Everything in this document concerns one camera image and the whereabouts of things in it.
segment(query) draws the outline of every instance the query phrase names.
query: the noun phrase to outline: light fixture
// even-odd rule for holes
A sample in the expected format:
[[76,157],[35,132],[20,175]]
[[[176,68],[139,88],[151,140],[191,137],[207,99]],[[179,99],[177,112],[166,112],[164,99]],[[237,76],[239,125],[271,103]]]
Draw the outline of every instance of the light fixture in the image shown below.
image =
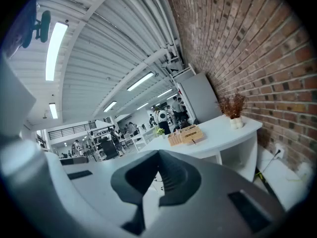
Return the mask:
[[47,81],[54,81],[58,50],[67,28],[68,25],[57,22],[53,29],[48,54],[46,56],[45,80]]
[[117,103],[117,101],[111,102],[111,104],[110,104],[108,107],[106,107],[106,109],[104,110],[104,112],[107,112],[108,110],[110,110],[116,103]]
[[149,72],[148,74],[146,74],[144,77],[142,77],[140,80],[138,80],[137,82],[135,82],[133,85],[131,85],[127,90],[128,91],[132,91],[134,88],[136,88],[138,85],[141,85],[144,81],[146,81],[147,79],[149,79],[150,77],[152,77],[154,74],[153,72]]
[[137,110],[141,109],[142,107],[146,106],[148,103],[143,104],[141,107],[137,108]]
[[158,97],[161,97],[164,94],[167,94],[168,92],[170,92],[172,89],[167,90],[166,92],[163,92],[162,94],[158,95]]
[[50,110],[51,110],[51,114],[52,114],[53,119],[57,119],[58,117],[57,117],[55,103],[49,103],[49,106],[50,106]]
[[177,94],[172,95],[171,97],[168,97],[167,100],[169,100],[170,98],[173,98],[174,96],[176,96]]

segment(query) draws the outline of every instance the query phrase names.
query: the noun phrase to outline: refrigerator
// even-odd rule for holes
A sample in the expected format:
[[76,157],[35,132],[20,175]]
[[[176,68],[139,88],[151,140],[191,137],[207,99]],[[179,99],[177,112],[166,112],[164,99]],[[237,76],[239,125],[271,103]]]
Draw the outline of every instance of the refrigerator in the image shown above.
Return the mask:
[[198,123],[203,123],[222,115],[205,74],[199,73],[177,82],[177,86],[192,122],[197,119]]

